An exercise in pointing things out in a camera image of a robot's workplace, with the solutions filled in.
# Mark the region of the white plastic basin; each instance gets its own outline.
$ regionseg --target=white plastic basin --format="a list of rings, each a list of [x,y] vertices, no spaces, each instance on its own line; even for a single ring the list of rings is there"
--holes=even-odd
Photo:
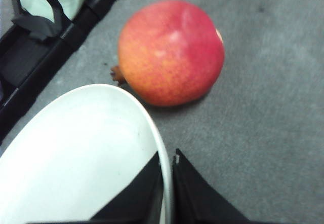
[[[0,223],[90,219],[156,151],[164,179],[160,223],[170,223],[169,160],[147,111],[115,86],[72,90],[41,110],[0,157]]]

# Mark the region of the floor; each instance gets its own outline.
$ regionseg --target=floor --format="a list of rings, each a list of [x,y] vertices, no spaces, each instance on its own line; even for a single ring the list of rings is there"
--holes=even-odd
[[[12,8],[1,0],[1,33]],[[3,143],[76,87],[113,84],[118,34],[156,0],[119,0]],[[324,223],[324,0],[187,0],[222,33],[226,59],[210,93],[175,108],[145,105],[169,156],[179,147],[253,220]]]

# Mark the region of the gray carpet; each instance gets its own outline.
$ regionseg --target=gray carpet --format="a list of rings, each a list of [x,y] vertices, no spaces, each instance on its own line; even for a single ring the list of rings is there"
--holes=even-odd
[[[115,85],[109,68],[117,63],[118,34],[153,1],[115,3],[3,146],[59,95],[91,83]],[[324,0],[188,1],[219,28],[226,60],[202,100],[169,109],[146,105],[169,156],[182,149],[250,219],[324,223]],[[2,32],[10,13],[2,0]]]

